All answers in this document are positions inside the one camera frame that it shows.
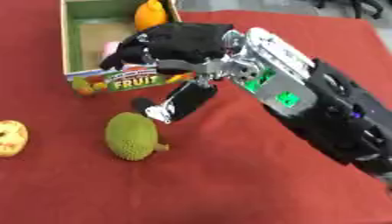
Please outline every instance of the robotic arm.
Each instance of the robotic arm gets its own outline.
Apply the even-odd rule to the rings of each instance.
[[[211,80],[230,79],[298,137],[392,189],[392,113],[338,69],[262,28],[243,34],[229,24],[163,24],[124,40],[101,67],[123,62],[153,63],[163,74],[196,73],[161,104],[133,102],[150,118],[180,120],[214,97]]]

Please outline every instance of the red table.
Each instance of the red table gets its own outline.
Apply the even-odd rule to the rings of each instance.
[[[117,159],[102,140],[106,122],[130,98],[162,99],[173,86],[76,97],[61,75],[58,3],[6,1],[0,11],[0,117],[31,132],[22,154],[0,159],[0,223],[392,221],[382,184],[320,154],[227,82],[197,113],[158,125],[171,151]],[[183,19],[264,27],[392,105],[392,61],[366,22],[246,11]]]

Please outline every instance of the toy durian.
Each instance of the toy durian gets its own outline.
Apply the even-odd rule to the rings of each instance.
[[[113,117],[105,129],[108,147],[120,158],[137,161],[153,151],[167,151],[168,145],[158,143],[154,122],[143,115],[123,112]]]

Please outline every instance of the cardboard box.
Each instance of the cardboard box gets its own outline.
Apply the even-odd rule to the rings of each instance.
[[[63,70],[72,87],[83,95],[100,91],[146,88],[191,78],[167,77],[152,66],[127,65],[122,71],[102,71],[103,48],[134,34],[133,18],[146,0],[61,0]],[[172,0],[161,0],[169,21],[180,21]]]

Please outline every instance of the doughnut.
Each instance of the doughnut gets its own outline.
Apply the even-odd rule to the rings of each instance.
[[[27,128],[16,121],[0,121],[0,157],[17,155],[26,145]]]

